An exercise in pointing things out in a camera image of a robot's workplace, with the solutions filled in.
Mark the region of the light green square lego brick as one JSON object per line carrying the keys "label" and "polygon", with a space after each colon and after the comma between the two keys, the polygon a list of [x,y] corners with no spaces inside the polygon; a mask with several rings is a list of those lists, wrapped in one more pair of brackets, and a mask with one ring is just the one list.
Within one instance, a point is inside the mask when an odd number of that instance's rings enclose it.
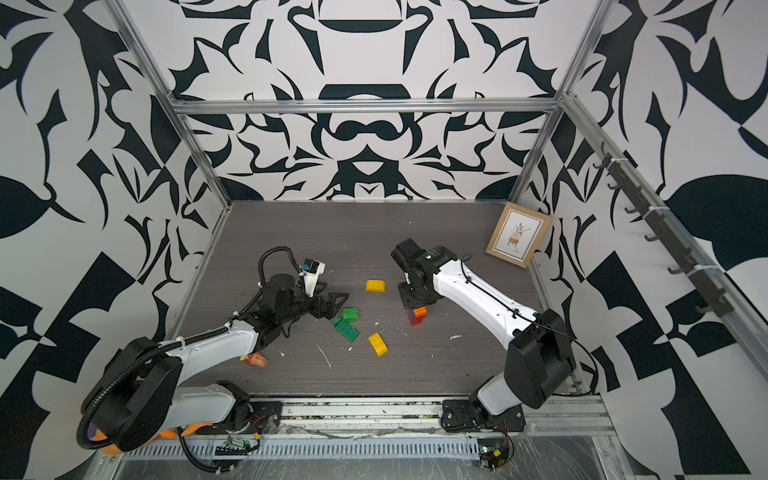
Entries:
{"label": "light green square lego brick", "polygon": [[344,308],[342,318],[347,322],[357,322],[359,313],[356,308]]}

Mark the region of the yellow curved lego brick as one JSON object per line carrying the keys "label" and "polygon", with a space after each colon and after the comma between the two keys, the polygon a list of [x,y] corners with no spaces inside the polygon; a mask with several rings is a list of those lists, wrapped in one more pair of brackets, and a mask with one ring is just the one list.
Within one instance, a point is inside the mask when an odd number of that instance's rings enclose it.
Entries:
{"label": "yellow curved lego brick", "polygon": [[369,336],[368,341],[377,357],[382,357],[388,352],[388,346],[379,333]]}
{"label": "yellow curved lego brick", "polygon": [[372,292],[372,293],[385,293],[386,282],[383,280],[376,280],[376,279],[367,280],[365,285],[365,291]]}

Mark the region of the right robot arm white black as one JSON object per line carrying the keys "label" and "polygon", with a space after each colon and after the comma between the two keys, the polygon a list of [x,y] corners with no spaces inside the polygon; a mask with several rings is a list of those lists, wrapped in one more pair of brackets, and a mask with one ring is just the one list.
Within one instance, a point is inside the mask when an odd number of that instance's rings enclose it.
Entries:
{"label": "right robot arm white black", "polygon": [[504,347],[503,372],[485,381],[465,400],[445,400],[441,427],[451,433],[480,430],[522,432],[524,407],[538,409],[576,370],[578,343],[563,318],[540,313],[481,279],[466,259],[439,245],[421,248],[407,238],[391,257],[404,272],[398,284],[403,306],[415,311],[448,299],[484,326]]}

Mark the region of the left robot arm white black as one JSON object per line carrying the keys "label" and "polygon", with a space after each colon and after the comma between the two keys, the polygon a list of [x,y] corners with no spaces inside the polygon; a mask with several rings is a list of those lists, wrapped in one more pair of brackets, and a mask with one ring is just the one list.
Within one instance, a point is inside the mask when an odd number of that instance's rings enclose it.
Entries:
{"label": "left robot arm white black", "polygon": [[218,328],[170,341],[131,341],[86,395],[77,444],[86,450],[116,446],[127,452],[162,431],[195,423],[240,425],[248,396],[239,387],[226,381],[187,387],[185,381],[289,337],[292,325],[306,315],[333,319],[349,295],[326,287],[307,274],[275,274]]}

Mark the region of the dark green wide lego brick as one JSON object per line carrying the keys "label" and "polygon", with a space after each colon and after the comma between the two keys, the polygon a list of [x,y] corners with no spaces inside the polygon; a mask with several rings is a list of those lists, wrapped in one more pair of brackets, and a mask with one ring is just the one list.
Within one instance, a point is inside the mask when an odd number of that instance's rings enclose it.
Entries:
{"label": "dark green wide lego brick", "polygon": [[343,319],[334,318],[332,324],[334,329],[348,342],[354,342],[359,336],[359,332]]}

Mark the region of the small colourful toy figure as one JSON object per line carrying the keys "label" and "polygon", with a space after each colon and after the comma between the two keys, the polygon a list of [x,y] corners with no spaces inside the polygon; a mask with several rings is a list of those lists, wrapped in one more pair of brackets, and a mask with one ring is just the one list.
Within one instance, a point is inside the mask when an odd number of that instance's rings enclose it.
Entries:
{"label": "small colourful toy figure", "polygon": [[242,356],[240,361],[247,365],[256,366],[259,368],[265,368],[268,365],[268,359],[259,352]]}

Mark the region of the wooden framed picture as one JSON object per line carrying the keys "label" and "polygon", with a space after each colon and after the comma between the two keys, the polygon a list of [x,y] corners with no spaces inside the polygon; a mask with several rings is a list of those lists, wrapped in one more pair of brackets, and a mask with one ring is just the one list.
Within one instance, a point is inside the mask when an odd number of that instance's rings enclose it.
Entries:
{"label": "wooden framed picture", "polygon": [[485,252],[527,268],[551,222],[551,216],[507,202]]}

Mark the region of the small circuit board left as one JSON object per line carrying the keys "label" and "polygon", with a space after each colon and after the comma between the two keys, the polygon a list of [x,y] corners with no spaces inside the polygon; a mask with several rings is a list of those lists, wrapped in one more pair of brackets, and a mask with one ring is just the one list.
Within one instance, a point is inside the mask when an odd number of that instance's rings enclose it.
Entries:
{"label": "small circuit board left", "polygon": [[261,437],[255,434],[252,439],[229,437],[222,445],[215,447],[216,456],[248,456],[256,452],[261,445]]}

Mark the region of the small circuit board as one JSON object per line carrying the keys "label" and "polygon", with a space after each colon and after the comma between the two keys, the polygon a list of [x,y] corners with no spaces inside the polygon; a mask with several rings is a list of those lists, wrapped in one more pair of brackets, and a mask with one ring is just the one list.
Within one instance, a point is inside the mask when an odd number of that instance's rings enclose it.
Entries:
{"label": "small circuit board", "polygon": [[222,445],[215,447],[216,456],[248,456],[256,452],[261,445],[261,437],[255,434],[252,439],[229,437]]}
{"label": "small circuit board", "polygon": [[504,437],[498,444],[481,445],[479,465],[495,471],[506,465],[515,455],[515,446],[510,437]]}

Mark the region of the small circuit board right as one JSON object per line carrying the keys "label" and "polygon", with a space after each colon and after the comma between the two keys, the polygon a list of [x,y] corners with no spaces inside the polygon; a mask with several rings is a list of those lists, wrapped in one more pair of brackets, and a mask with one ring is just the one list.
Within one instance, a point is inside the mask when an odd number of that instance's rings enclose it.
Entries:
{"label": "small circuit board right", "polygon": [[495,471],[506,465],[515,455],[515,446],[510,437],[504,437],[498,444],[481,445],[479,465]]}

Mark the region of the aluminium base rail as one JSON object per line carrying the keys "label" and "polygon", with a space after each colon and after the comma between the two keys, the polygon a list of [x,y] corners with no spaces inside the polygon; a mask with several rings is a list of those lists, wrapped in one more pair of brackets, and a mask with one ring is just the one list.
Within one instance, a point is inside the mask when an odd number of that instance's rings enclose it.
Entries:
{"label": "aluminium base rail", "polygon": [[[320,438],[444,435],[444,404],[463,396],[282,397],[275,434]],[[538,409],[519,406],[507,415],[511,433],[528,436],[614,436],[613,422],[596,396],[554,397]]]}

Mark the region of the wall hook rail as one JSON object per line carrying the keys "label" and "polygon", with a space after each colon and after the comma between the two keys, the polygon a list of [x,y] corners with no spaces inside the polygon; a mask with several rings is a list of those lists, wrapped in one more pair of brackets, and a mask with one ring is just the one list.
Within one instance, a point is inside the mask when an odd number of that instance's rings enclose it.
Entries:
{"label": "wall hook rail", "polygon": [[661,243],[671,256],[675,265],[667,269],[668,273],[685,276],[701,295],[705,305],[697,310],[720,318],[734,312],[721,269],[695,245],[691,234],[632,162],[602,150],[601,160],[595,167],[611,176],[614,181],[610,186],[612,190],[627,197],[631,206],[625,212],[639,217],[651,229],[652,233],[645,240]]}

